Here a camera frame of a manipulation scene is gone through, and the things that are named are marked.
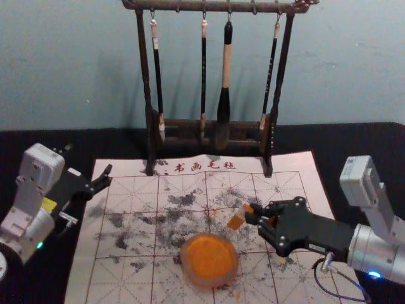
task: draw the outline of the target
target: blue wall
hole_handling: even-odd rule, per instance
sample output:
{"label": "blue wall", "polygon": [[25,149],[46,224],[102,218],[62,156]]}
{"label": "blue wall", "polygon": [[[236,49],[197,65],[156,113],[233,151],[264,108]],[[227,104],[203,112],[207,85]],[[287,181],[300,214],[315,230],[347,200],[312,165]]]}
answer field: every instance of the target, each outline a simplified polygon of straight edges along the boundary
{"label": "blue wall", "polygon": [[[404,124],[401,11],[400,0],[323,0],[297,15],[279,123]],[[166,117],[199,118],[201,18],[156,12]],[[144,19],[157,107],[149,12]],[[207,19],[206,111],[214,119],[227,16]],[[274,15],[232,15],[234,120],[260,118],[274,22]],[[134,12],[118,0],[0,1],[0,109],[1,130],[144,127]]]}

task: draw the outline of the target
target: black cable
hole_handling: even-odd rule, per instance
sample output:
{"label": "black cable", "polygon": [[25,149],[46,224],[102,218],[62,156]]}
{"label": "black cable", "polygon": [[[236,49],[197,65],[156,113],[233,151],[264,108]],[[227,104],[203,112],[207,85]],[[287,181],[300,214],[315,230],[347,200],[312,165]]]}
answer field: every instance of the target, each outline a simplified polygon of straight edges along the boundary
{"label": "black cable", "polygon": [[333,293],[329,290],[327,290],[326,288],[324,288],[321,283],[318,280],[318,277],[316,275],[316,268],[317,266],[322,263],[325,259],[324,258],[320,258],[319,260],[317,260],[315,262],[315,264],[312,266],[312,269],[314,270],[314,278],[315,278],[315,282],[318,284],[318,286],[327,294],[331,295],[331,296],[335,296],[337,298],[340,299],[345,299],[345,300],[349,300],[349,301],[356,301],[356,302],[363,302],[363,303],[371,303],[371,297],[370,295],[367,293],[367,291],[364,289],[364,287],[362,287],[360,284],[356,283],[355,281],[353,281],[350,277],[348,277],[347,275],[341,273],[340,271],[337,271],[337,274],[342,276],[343,278],[345,278],[346,280],[348,280],[350,283],[352,283],[353,285],[355,285],[357,288],[359,288],[361,290],[361,292],[364,294],[364,298],[363,299],[357,299],[357,298],[351,298],[350,296],[342,296],[340,294],[337,293]]}

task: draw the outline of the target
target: brush handle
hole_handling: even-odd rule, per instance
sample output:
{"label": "brush handle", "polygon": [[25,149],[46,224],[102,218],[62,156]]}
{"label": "brush handle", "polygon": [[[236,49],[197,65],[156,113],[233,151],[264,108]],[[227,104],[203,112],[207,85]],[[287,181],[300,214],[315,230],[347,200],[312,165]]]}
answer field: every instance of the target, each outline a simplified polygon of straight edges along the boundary
{"label": "brush handle", "polygon": [[230,81],[230,59],[232,53],[232,23],[228,21],[225,25],[222,65],[222,87],[228,88]]}
{"label": "brush handle", "polygon": [[203,20],[201,24],[201,114],[205,113],[207,28],[208,22]]}
{"label": "brush handle", "polygon": [[225,25],[224,45],[223,45],[223,64],[222,64],[222,88],[216,120],[219,124],[226,124],[230,117],[229,103],[229,80],[230,80],[230,60],[232,51],[232,23],[230,21]]}
{"label": "brush handle", "polygon": [[269,95],[269,91],[270,91],[271,75],[273,74],[274,56],[275,56],[276,48],[277,48],[277,38],[278,38],[279,30],[280,30],[280,23],[276,22],[276,24],[274,25],[273,44],[271,45],[270,64],[268,66],[266,92],[265,92],[265,100],[263,102],[262,114],[266,114],[266,111],[267,111],[268,95]]}
{"label": "brush handle", "polygon": [[158,23],[155,19],[151,20],[152,30],[152,43],[153,43],[153,58],[154,58],[154,70],[156,72],[156,87],[158,90],[158,110],[159,113],[163,113],[163,100],[162,100],[162,83],[160,76],[160,62],[159,62],[159,43],[158,43]]}

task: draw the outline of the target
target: grid paper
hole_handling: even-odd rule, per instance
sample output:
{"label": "grid paper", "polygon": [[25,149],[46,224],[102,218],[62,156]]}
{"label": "grid paper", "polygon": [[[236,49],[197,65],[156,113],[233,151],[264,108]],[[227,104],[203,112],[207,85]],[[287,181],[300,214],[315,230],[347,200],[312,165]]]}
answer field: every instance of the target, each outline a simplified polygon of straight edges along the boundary
{"label": "grid paper", "polygon": [[[313,163],[311,153],[289,157]],[[138,164],[124,166],[125,162]],[[284,164],[288,170],[268,179],[254,158],[201,155],[160,160],[156,165],[159,175],[152,177],[141,173],[142,161],[110,163],[110,187],[86,207],[65,303],[345,303],[316,285],[311,266],[319,254],[297,250],[280,258],[258,236],[257,227],[244,224],[237,232],[226,227],[243,203],[265,206],[270,200],[295,196],[306,197],[312,212],[332,217],[323,190],[322,199],[314,191],[306,193],[301,174],[313,183],[305,168],[308,164],[290,168]],[[94,175],[105,164],[105,160],[97,161]],[[317,173],[316,178],[321,187]],[[235,246],[239,269],[229,284],[201,289],[183,273],[179,249],[199,232],[212,232]],[[355,277],[349,267],[340,267]],[[334,293],[362,297],[335,275],[319,272],[319,276]]]}

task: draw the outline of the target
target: black table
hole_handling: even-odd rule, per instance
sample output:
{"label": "black table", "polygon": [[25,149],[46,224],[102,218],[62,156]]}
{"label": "black table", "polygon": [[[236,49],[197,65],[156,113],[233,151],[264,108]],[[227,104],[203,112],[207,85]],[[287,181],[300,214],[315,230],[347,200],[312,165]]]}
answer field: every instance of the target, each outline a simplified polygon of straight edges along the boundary
{"label": "black table", "polygon": [[[144,130],[57,130],[0,132],[0,219],[8,212],[16,191],[15,177],[22,153],[34,143],[50,148],[73,143],[67,165],[90,177],[96,158],[146,158]],[[371,155],[387,186],[395,213],[405,219],[405,126],[397,123],[352,123],[336,125],[280,126],[275,154],[312,150],[338,220],[367,224],[365,216],[349,207],[339,187],[339,175],[350,155]],[[197,146],[171,146],[159,157],[217,154]],[[222,155],[257,156],[247,148],[230,147]],[[49,239],[18,274],[10,274],[0,286],[0,303],[62,303],[80,227],[64,239]],[[405,287],[374,281],[358,273],[360,283],[375,303],[404,303]]]}

